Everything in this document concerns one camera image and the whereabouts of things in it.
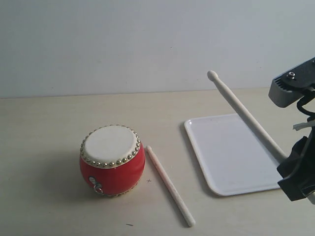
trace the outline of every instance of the beige tabletop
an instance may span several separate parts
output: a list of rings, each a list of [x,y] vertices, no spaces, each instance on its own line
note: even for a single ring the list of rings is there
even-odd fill
[[[294,105],[276,107],[267,88],[235,93],[286,153],[308,135],[292,130],[306,117]],[[183,122],[233,112],[217,91],[0,100],[0,235],[313,234],[315,207],[308,200],[292,203],[279,189],[232,197],[209,190]],[[102,198],[87,186],[79,147],[107,124],[128,125],[152,146],[194,227],[187,227],[149,158],[139,184],[123,196]]]

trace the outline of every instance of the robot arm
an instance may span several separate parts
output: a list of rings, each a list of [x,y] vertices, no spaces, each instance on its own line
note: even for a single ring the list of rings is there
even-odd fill
[[[315,120],[315,113],[303,108],[315,98],[315,58],[276,77],[269,90],[270,99],[279,107],[297,102],[297,108],[308,115],[308,123]],[[310,135],[300,139],[292,148],[290,156],[277,170],[283,177],[278,182],[291,201],[308,197],[315,204],[315,127]]]

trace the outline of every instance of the wooden drumstick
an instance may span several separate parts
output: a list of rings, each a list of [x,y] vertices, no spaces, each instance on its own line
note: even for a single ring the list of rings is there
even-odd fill
[[[194,220],[193,216],[191,215],[190,211],[188,210],[187,206],[185,205],[183,199],[177,192],[175,186],[173,185],[171,179],[168,177],[165,169],[159,162],[157,156],[152,151],[152,148],[150,146],[147,146],[147,151],[149,153],[149,157],[152,160],[154,166],[156,167],[159,175],[161,176],[163,182],[165,183],[168,191],[171,193],[173,199],[175,200],[178,208],[181,210],[181,213],[183,214],[185,220],[187,221],[187,224],[192,227],[196,224],[196,221]]]
[[[235,96],[230,88],[223,83],[214,71],[208,71],[209,80],[211,80],[218,88],[221,95],[228,101],[232,108],[242,118],[245,124],[252,130],[252,132],[259,138],[264,146],[269,150],[272,156],[279,162],[283,162],[287,155],[277,145],[277,143],[270,137],[266,130],[259,124],[259,122],[246,109],[241,101]]]

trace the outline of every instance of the drum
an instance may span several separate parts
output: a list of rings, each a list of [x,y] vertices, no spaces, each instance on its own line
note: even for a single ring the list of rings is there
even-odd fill
[[[118,196],[140,180],[145,153],[138,134],[124,125],[110,125],[91,132],[80,149],[84,180],[100,195]]]

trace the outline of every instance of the screw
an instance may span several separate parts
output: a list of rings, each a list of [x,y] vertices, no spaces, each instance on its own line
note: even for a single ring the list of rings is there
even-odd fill
[[[287,76],[289,79],[294,80],[295,73],[294,73],[294,72],[289,72],[286,76]]]

